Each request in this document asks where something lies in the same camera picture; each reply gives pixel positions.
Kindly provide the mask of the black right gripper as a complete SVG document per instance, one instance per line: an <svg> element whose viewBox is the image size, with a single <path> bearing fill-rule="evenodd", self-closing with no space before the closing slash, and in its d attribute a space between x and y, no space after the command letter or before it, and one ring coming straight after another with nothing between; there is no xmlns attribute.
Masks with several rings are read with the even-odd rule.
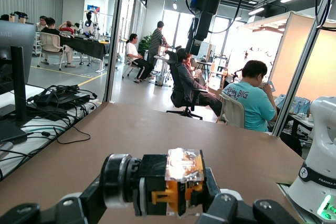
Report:
<svg viewBox="0 0 336 224"><path fill-rule="evenodd" d="M197 56L203 40L207 37L212 17L217 13L220 0L191 0L190 8L195 13L188 30L185 51Z"/></svg>

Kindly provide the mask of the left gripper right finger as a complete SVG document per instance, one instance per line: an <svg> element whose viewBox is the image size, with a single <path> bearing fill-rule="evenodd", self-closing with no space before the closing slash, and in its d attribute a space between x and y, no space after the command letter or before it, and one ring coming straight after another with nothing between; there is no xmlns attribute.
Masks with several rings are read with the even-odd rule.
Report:
<svg viewBox="0 0 336 224"><path fill-rule="evenodd" d="M298 223L279 203L271 199L255 200L252 206L239 200L234 190L222 193L211 168L206 172L206 203L197 223Z"/></svg>

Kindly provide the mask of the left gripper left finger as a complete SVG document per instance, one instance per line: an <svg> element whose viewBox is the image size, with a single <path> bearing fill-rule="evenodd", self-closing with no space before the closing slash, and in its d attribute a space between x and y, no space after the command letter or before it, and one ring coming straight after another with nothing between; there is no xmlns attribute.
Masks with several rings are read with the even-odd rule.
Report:
<svg viewBox="0 0 336 224"><path fill-rule="evenodd" d="M105 213L99 175L85 190L67 195L52 207L41 210L37 203L24 203L1 216L1 223L98 223Z"/></svg>

